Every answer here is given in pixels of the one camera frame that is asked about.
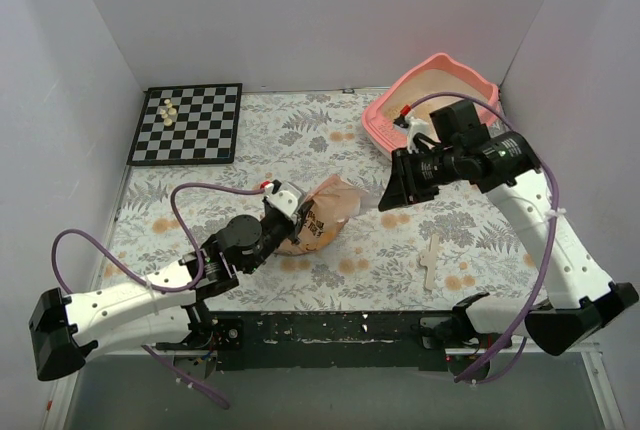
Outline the pink litter bag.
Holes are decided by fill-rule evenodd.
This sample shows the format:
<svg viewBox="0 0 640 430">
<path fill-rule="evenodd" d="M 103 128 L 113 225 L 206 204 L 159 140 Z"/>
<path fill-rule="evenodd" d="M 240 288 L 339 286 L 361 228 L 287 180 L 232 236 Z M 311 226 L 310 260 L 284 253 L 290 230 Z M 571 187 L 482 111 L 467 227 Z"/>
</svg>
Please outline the pink litter bag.
<svg viewBox="0 0 640 430">
<path fill-rule="evenodd" d="M 277 255 L 301 256 L 322 250 L 333 242 L 348 220 L 359 214 L 367 193 L 331 175 L 306 198 L 311 207 L 303 226 L 292 243 L 286 239 L 276 250 Z"/>
</svg>

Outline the beige bag clip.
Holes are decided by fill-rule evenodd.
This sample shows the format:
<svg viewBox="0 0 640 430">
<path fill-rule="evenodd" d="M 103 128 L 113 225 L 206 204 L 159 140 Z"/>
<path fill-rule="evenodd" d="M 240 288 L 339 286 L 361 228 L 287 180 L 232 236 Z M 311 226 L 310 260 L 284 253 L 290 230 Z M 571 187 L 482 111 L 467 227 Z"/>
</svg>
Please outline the beige bag clip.
<svg viewBox="0 0 640 430">
<path fill-rule="evenodd" d="M 432 291 L 435 288 L 439 244 L 440 236 L 432 234 L 426 248 L 419 253 L 418 263 L 425 270 L 423 288 L 426 291 Z"/>
</svg>

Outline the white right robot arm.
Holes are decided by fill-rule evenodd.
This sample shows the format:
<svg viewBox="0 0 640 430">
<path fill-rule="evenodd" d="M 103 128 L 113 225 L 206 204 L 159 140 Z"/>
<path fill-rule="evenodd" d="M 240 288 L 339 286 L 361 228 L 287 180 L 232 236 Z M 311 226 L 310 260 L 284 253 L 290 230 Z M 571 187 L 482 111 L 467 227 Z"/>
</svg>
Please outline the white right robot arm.
<svg viewBox="0 0 640 430">
<path fill-rule="evenodd" d="M 405 106 L 393 122 L 407 140 L 391 153 L 379 211 L 431 201 L 441 187 L 467 181 L 500 211 L 534 261 L 539 277 L 531 294 L 547 295 L 513 307 L 488 294 L 457 304 L 452 333 L 460 345 L 475 347 L 489 333 L 519 334 L 559 356 L 638 303 L 634 286 L 615 282 L 581 243 L 561 212 L 555 178 L 521 134 L 491 136 L 470 99 L 431 112 L 428 121 L 413 110 Z"/>
</svg>

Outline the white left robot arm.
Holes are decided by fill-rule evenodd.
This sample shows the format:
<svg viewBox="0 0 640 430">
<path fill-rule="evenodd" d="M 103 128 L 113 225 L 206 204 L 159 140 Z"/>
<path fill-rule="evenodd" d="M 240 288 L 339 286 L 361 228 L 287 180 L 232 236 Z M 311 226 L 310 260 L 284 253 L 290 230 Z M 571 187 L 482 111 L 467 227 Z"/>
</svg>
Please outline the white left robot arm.
<svg viewBox="0 0 640 430">
<path fill-rule="evenodd" d="M 205 348 L 213 336 L 204 319 L 205 300 L 236 288 L 240 273 L 251 274 L 284 241 L 296 242 L 312 204 L 292 199 L 263 200 L 265 215 L 239 215 L 203 244 L 168 266 L 129 282 L 89 293 L 71 293 L 58 286 L 44 292 L 29 321 L 36 374 L 54 381 L 79 371 L 89 357 L 106 350 L 116 329 L 138 322 L 150 333 L 145 343 L 159 340 L 158 318 L 181 307 L 190 316 L 178 337 L 193 350 Z"/>
</svg>

